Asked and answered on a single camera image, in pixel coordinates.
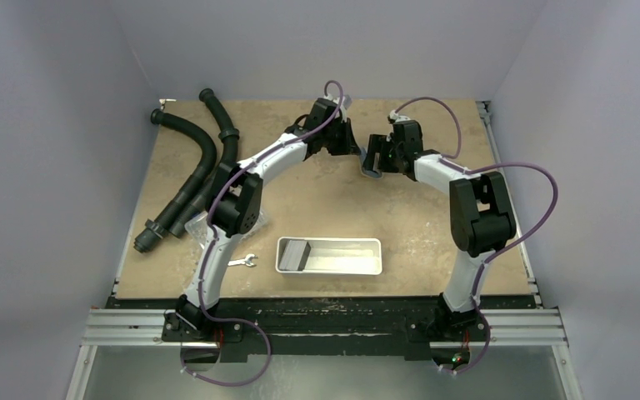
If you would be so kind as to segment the grey credit card stack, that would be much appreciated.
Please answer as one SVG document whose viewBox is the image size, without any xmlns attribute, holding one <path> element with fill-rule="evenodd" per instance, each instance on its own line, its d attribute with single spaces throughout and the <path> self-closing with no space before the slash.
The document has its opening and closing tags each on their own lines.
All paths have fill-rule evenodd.
<svg viewBox="0 0 640 400">
<path fill-rule="evenodd" d="M 311 249 L 308 241 L 288 241 L 280 258 L 278 269 L 284 272 L 301 272 L 307 265 Z"/>
</svg>

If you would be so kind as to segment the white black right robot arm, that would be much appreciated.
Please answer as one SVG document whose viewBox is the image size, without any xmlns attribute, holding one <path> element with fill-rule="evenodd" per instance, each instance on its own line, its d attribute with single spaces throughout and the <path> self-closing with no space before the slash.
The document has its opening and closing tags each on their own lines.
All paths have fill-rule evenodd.
<svg viewBox="0 0 640 400">
<path fill-rule="evenodd" d="M 384 173 L 402 174 L 447 194 L 457 256 L 438 297 L 433 323 L 441 337 L 456 338 L 477 318 L 489 257 L 516 235 L 504 176 L 496 171 L 471 172 L 440 152 L 427 150 L 422 128 L 414 120 L 393 123 L 388 135 L 370 135 L 362 170 L 377 178 Z"/>
</svg>

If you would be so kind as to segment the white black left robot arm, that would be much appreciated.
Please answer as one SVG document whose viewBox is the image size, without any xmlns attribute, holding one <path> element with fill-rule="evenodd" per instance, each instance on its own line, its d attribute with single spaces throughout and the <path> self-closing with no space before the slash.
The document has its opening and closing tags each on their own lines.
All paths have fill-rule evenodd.
<svg viewBox="0 0 640 400">
<path fill-rule="evenodd" d="M 342 155 L 359 152 L 347 115 L 350 102 L 347 95 L 320 97 L 302 125 L 288 127 L 275 142 L 249 158 L 222 163 L 206 206 L 202 257 L 174 312 L 193 340 L 210 338 L 222 322 L 214 313 L 223 278 L 237 245 L 260 217 L 265 185 L 323 148 L 338 148 Z"/>
</svg>

